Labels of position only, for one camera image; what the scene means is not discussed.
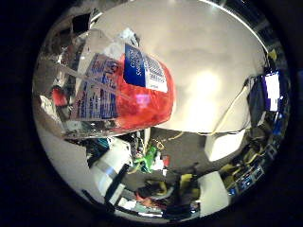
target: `table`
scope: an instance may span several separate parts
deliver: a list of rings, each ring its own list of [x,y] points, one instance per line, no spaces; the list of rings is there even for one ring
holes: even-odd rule
[[[234,17],[205,2],[128,2],[103,12],[92,29],[115,37],[126,27],[138,34],[143,51],[168,67],[176,85],[175,111],[159,128],[213,131],[245,79],[262,72],[264,54],[258,39]],[[106,44],[94,40],[86,45],[97,50]],[[92,58],[87,49],[82,53],[86,63],[80,63],[83,73]],[[239,131],[249,122],[248,93],[219,132]]]

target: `bottle label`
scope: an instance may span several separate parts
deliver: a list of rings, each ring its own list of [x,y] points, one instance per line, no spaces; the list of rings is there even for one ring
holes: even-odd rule
[[[116,60],[96,54],[86,71],[86,76],[115,90],[118,67]],[[102,90],[94,82],[83,80],[77,91],[70,118],[98,121],[117,117],[116,95]]]
[[[164,70],[159,61],[125,44],[124,79],[127,83],[159,92],[168,91]]]

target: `green object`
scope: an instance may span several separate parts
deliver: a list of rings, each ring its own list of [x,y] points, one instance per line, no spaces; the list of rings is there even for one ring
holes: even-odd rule
[[[153,146],[150,146],[148,151],[146,152],[146,155],[142,158],[135,159],[134,163],[140,164],[142,166],[141,171],[152,173],[152,165],[153,165],[156,153],[157,153],[157,149]]]

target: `computer monitor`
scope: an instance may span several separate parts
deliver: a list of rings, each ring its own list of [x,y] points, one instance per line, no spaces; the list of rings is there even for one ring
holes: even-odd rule
[[[279,77],[278,71],[261,76],[266,111],[276,112],[279,109],[281,98]]]

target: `blue label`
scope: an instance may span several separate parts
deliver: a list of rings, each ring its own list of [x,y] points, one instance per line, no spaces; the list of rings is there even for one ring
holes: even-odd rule
[[[142,54],[129,44],[125,44],[124,79],[129,84],[146,87]]]

